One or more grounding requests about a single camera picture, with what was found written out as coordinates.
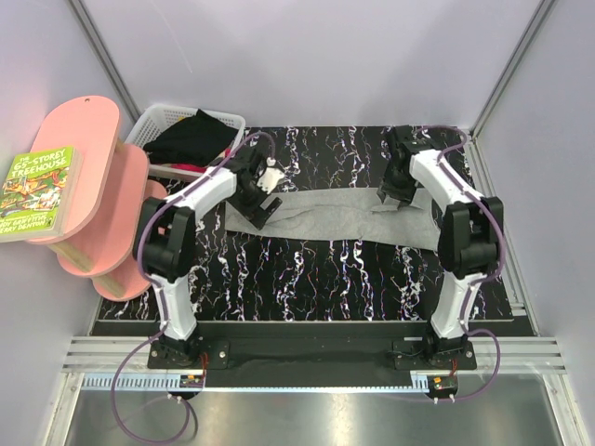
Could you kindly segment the grey t shirt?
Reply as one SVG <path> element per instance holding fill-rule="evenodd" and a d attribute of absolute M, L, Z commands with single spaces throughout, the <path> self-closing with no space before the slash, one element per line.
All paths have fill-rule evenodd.
<path fill-rule="evenodd" d="M 434 251 L 440 231 L 432 216 L 432 199 L 422 189 L 409 205 L 371 188 L 277 192 L 282 204 L 263 229 L 256 229 L 230 204 L 227 231 L 300 241 L 361 240 Z"/>

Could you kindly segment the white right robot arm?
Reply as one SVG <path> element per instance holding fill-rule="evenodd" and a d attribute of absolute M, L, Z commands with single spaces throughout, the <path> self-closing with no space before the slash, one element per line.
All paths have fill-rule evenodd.
<path fill-rule="evenodd" d="M 470 354 L 469 316 L 483 283 L 498 277 L 506 260 L 504 206 L 486 197 L 448 163 L 468 137 L 440 149 L 430 127 L 395 126 L 385 131 L 389 163 L 377 190 L 401 206 L 425 189 L 442 212 L 437 254 L 444 270 L 443 286 L 420 346 L 412 355 L 433 368 L 451 368 Z"/>

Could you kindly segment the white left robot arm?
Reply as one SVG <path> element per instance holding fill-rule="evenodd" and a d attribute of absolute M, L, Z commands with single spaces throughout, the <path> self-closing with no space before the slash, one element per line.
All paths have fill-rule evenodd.
<path fill-rule="evenodd" d="M 283 178 L 283 169 L 271 154 L 252 148 L 246 155 L 224 158 L 175 194 L 143 202 L 133 257 L 151 284 L 159 310 L 159 332 L 151 338 L 152 368 L 158 361 L 171 368 L 190 368 L 207 360 L 189 287 L 197 223 L 227 202 L 255 229 L 263 229 L 282 200 L 263 204 Z"/>

